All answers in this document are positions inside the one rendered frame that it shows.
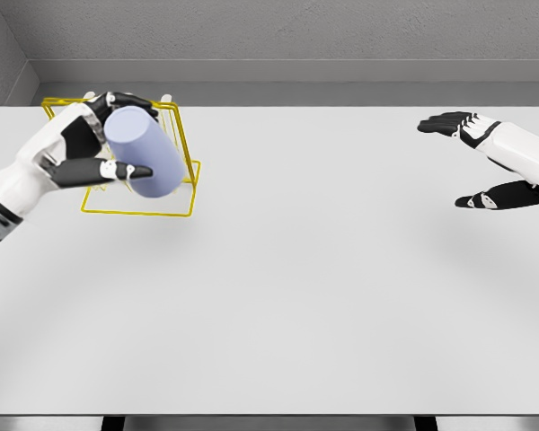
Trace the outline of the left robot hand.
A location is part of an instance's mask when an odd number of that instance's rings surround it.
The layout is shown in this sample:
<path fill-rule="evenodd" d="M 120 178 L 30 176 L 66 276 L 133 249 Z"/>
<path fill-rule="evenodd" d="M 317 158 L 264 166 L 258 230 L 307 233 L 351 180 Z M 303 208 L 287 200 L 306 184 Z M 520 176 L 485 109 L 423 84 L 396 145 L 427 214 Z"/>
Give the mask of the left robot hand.
<path fill-rule="evenodd" d="M 106 121 L 115 110 L 125 107 L 140 108 L 151 120 L 157 120 L 152 102 L 130 93 L 105 92 L 68 105 L 24 144 L 18 155 L 36 165 L 58 189 L 148 178 L 153 175 L 148 167 L 97 156 L 108 143 Z"/>

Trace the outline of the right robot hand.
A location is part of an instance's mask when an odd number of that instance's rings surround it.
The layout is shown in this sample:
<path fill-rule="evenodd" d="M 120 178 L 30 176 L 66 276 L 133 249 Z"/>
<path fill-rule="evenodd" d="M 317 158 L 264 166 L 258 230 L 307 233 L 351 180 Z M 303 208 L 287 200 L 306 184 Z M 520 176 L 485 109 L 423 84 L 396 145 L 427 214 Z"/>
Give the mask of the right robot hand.
<path fill-rule="evenodd" d="M 421 133 L 456 139 L 520 179 L 460 197 L 457 207 L 508 210 L 539 205 L 539 136 L 512 122 L 467 111 L 444 112 L 422 120 Z"/>

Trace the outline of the lavender cup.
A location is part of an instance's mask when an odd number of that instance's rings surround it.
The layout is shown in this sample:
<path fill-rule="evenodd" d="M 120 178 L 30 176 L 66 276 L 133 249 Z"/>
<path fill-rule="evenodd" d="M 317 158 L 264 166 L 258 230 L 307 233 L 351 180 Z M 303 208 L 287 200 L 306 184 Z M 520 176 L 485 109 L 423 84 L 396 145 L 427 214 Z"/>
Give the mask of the lavender cup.
<path fill-rule="evenodd" d="M 131 188 L 145 198 L 161 198 L 173 192 L 185 175 L 184 162 L 161 125 L 137 106 L 114 110 L 104 125 L 104 134 L 115 158 L 142 165 L 151 177 L 129 180 Z"/>

